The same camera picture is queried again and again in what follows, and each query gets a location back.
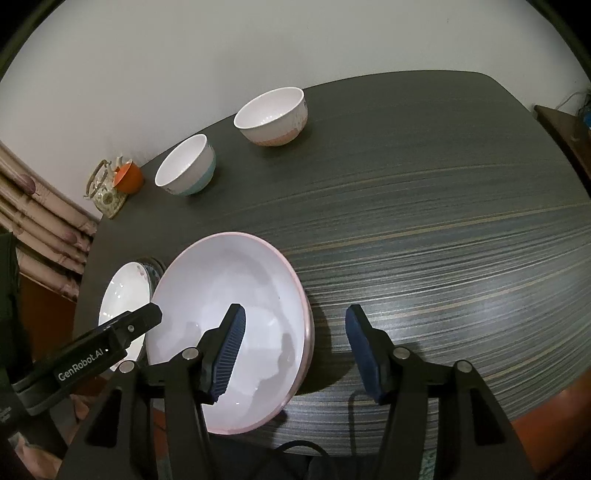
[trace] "cable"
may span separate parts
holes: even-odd
[[[574,97],[575,95],[582,95],[582,94],[584,94],[584,93],[589,93],[589,91],[588,91],[588,90],[579,90],[578,92],[571,93],[571,94],[570,94],[570,95],[567,97],[567,99],[566,99],[564,102],[562,102],[562,103],[559,103],[559,104],[556,106],[556,108],[555,108],[554,110],[559,110],[561,107],[563,107],[564,105],[566,105],[566,104],[567,104],[567,102],[568,102],[568,101],[569,101],[569,100],[570,100],[572,97]]]
[[[330,455],[326,453],[326,451],[321,446],[316,445],[313,442],[308,442],[307,440],[293,440],[292,442],[284,443],[283,445],[279,445],[279,447],[275,448],[274,450],[271,450],[267,453],[266,457],[263,458],[263,460],[261,460],[259,464],[252,470],[252,472],[246,477],[246,480],[255,480],[256,476],[260,473],[260,471],[263,468],[265,468],[268,465],[268,463],[274,458],[280,461],[282,466],[287,469],[287,465],[283,462],[283,458],[279,454],[285,452],[286,450],[289,450],[292,447],[308,447],[318,452],[326,462],[326,466],[328,469],[327,473],[330,474],[330,477],[333,480],[339,480],[339,472],[336,468],[335,460],[331,458]],[[292,474],[294,478],[297,478],[295,472],[293,472],[291,468],[289,468],[288,471],[290,474]]]

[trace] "white bowl with pink base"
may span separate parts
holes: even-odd
[[[283,87],[248,102],[234,117],[234,126],[256,145],[278,147],[297,137],[307,121],[304,91]]]

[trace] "white wall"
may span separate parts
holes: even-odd
[[[418,69],[486,73],[528,108],[589,83],[525,0],[67,0],[0,82],[0,138],[97,213],[101,158],[145,162],[274,87]]]

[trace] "pink rim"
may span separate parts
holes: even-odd
[[[197,245],[201,242],[204,242],[205,240],[209,240],[210,238],[215,238],[217,236],[229,236],[229,235],[245,236],[247,238],[251,238],[251,239],[256,240],[257,242],[265,245],[267,248],[269,248],[273,253],[275,253],[279,257],[279,259],[283,262],[283,264],[285,265],[287,270],[290,272],[291,277],[295,283],[295,287],[298,290],[298,294],[300,295],[301,304],[304,307],[304,348],[303,348],[302,354],[301,354],[300,367],[298,368],[298,371],[295,375],[295,378],[294,378],[294,381],[291,385],[291,388],[287,392],[287,395],[285,396],[283,401],[275,408],[275,410],[273,410],[271,413],[269,413],[269,415],[264,417],[262,420],[254,423],[252,425],[249,425],[248,427],[245,427],[243,429],[210,430],[209,427],[207,428],[207,431],[209,433],[215,433],[217,435],[235,435],[237,433],[250,432],[251,430],[258,428],[258,427],[264,425],[265,423],[267,423],[269,420],[273,419],[281,410],[283,410],[283,408],[288,404],[288,402],[296,394],[298,388],[300,388],[301,383],[304,381],[304,378],[306,377],[306,373],[308,372],[308,369],[310,367],[310,363],[312,362],[312,354],[311,353],[314,350],[314,329],[313,329],[313,325],[312,325],[312,318],[313,318],[312,317],[312,309],[310,307],[310,302],[308,301],[308,297],[306,296],[306,292],[304,291],[304,287],[302,287],[300,279],[298,278],[296,271],[291,266],[289,261],[283,256],[283,254],[279,250],[277,250],[273,245],[271,245],[266,240],[263,240],[262,238],[259,238],[255,235],[251,235],[249,233],[244,233],[244,232],[220,232],[220,233],[214,233],[213,235],[205,236],[202,239],[197,240],[195,243],[189,245],[187,248],[185,248],[185,250],[183,250],[182,252],[180,252],[178,254],[178,256],[173,260],[173,262],[168,266],[168,268],[164,272],[164,275],[160,279],[159,283],[162,283],[162,281],[166,278],[166,273],[168,272],[168,269],[170,267],[172,267],[175,264],[175,262],[180,260],[180,258],[184,255],[184,253],[187,250],[189,250],[190,248],[194,247],[195,245]]]

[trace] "large pink-rimmed bowl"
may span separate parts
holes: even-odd
[[[271,420],[301,385],[312,359],[314,324],[293,267],[268,242],[241,232],[205,237],[164,273],[152,302],[162,323],[146,335],[150,364],[168,361],[216,328],[231,303],[246,332],[228,389],[204,405],[211,433],[235,434]]]

